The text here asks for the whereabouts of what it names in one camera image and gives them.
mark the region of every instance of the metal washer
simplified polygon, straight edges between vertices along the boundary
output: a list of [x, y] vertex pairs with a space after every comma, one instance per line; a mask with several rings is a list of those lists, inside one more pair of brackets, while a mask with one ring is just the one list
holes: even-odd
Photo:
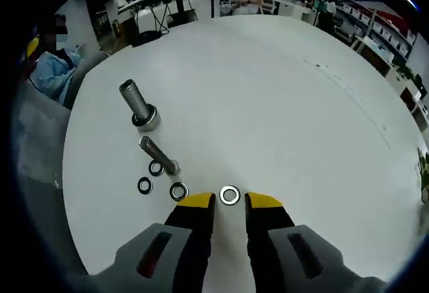
[[[147, 183], [147, 189], [143, 189], [144, 183]], [[137, 189], [141, 194], [150, 194], [154, 189], [154, 184], [148, 177], [141, 177], [137, 183]]]
[[[177, 188], [183, 189], [183, 195], [182, 196], [176, 196], [176, 194], [174, 193], [174, 191]], [[181, 201], [182, 199], [185, 199], [188, 195], [189, 195], [189, 189], [188, 189], [187, 185], [185, 185], [183, 182], [175, 182], [170, 187], [170, 196], [175, 201]]]
[[156, 165], [156, 164], [159, 164], [158, 162], [156, 162], [155, 160], [152, 160], [151, 162], [150, 162], [150, 164], [149, 164], [149, 173], [152, 175], [152, 176], [154, 176], [154, 177], [158, 177], [158, 176], [161, 176], [163, 173], [164, 173], [164, 167], [163, 166], [161, 166], [160, 164], [160, 169], [158, 170], [158, 171], [154, 171], [154, 166]]
[[[228, 190], [232, 190], [235, 193], [235, 198], [233, 200], [227, 200], [225, 198], [225, 193]], [[221, 202], [228, 205], [228, 206], [232, 206], [233, 204], [237, 204], [238, 201], [240, 200], [240, 190], [236, 187], [236, 186], [223, 186], [221, 191], [219, 192], [219, 197], [221, 198]]]

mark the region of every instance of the chair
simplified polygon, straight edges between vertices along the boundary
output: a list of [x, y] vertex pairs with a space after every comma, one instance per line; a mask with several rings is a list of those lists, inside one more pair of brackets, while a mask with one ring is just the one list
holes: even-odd
[[261, 9], [264, 15], [273, 15], [275, 11], [274, 0], [263, 0]]
[[20, 84], [11, 112], [19, 191], [46, 247], [69, 274], [87, 274], [74, 246], [62, 194], [62, 152], [70, 110]]

